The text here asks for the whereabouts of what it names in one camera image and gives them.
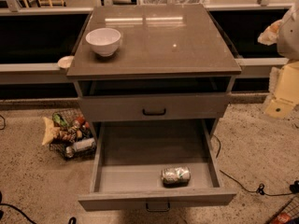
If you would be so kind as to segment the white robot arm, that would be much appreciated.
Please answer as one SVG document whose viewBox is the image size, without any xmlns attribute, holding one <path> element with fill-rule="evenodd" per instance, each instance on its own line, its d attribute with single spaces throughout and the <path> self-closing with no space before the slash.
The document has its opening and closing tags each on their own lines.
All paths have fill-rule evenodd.
<svg viewBox="0 0 299 224">
<path fill-rule="evenodd" d="M 299 105 L 299 4 L 294 3 L 281 20 L 270 24 L 258 37 L 267 46 L 276 44 L 278 54 L 288 61 L 273 67 L 269 77 L 269 95 L 263 113 L 283 119 Z"/>
</svg>

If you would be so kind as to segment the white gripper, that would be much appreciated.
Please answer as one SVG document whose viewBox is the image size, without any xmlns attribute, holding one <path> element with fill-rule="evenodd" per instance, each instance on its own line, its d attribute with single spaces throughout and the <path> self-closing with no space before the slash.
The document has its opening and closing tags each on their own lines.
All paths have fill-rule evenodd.
<svg viewBox="0 0 299 224">
<path fill-rule="evenodd" d="M 258 37 L 260 44 L 271 46 L 278 41 L 281 20 L 271 23 Z M 263 103 L 263 113 L 283 119 L 299 105 L 299 62 L 290 61 L 282 68 L 273 67 L 269 78 L 269 95 Z"/>
</svg>

